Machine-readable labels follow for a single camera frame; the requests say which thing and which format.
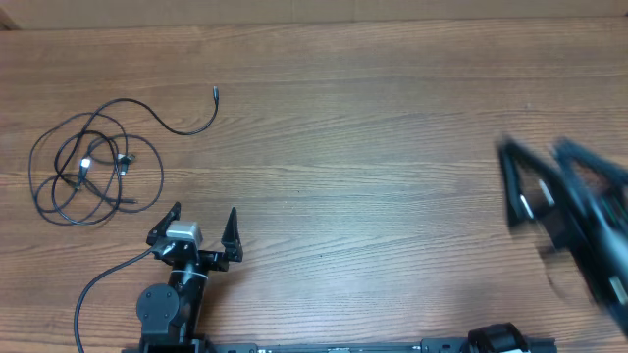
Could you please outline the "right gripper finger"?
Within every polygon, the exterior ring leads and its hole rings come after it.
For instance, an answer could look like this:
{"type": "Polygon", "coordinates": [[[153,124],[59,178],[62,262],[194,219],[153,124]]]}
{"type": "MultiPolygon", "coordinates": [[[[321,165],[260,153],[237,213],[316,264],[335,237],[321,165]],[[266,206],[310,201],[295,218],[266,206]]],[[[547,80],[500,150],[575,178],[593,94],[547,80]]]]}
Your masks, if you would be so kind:
{"type": "Polygon", "coordinates": [[[624,196],[627,170],[573,140],[553,145],[558,165],[555,190],[560,196],[624,196]]]}
{"type": "Polygon", "coordinates": [[[556,169],[523,143],[508,136],[497,144],[497,156],[508,227],[538,221],[557,208],[556,193],[560,193],[562,181],[556,169]],[[533,186],[539,187],[540,196],[526,194],[526,177],[532,179],[533,186]]]}

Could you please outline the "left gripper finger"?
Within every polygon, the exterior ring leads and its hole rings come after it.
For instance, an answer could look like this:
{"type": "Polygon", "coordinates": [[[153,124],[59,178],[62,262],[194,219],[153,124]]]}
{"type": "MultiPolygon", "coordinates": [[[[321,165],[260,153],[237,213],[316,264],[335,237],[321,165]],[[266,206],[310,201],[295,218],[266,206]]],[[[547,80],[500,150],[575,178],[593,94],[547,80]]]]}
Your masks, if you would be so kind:
{"type": "Polygon", "coordinates": [[[242,262],[243,249],[238,231],[236,207],[232,207],[230,211],[229,218],[221,238],[221,243],[224,246],[225,254],[230,262],[242,262]]]}
{"type": "Polygon", "coordinates": [[[158,239],[165,237],[167,229],[173,221],[178,221],[181,217],[181,203],[176,202],[170,211],[162,218],[151,231],[147,233],[146,244],[154,245],[158,239]]]}

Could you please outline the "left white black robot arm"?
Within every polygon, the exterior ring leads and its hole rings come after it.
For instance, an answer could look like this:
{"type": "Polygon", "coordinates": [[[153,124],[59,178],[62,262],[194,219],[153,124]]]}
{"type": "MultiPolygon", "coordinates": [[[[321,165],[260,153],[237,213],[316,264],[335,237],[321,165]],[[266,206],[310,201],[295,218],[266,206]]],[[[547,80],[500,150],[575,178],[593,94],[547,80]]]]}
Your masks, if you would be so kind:
{"type": "Polygon", "coordinates": [[[243,260],[237,224],[237,210],[231,208],[221,237],[222,251],[203,250],[200,226],[181,219],[177,202],[147,233],[148,249],[92,279],[79,295],[73,318],[78,352],[84,351],[79,331],[82,303],[101,279],[132,265],[148,255],[168,265],[166,283],[152,284],[138,296],[135,312],[141,322],[139,343],[131,352],[215,352],[213,343],[196,332],[209,274],[226,272],[231,263],[243,260]]]}

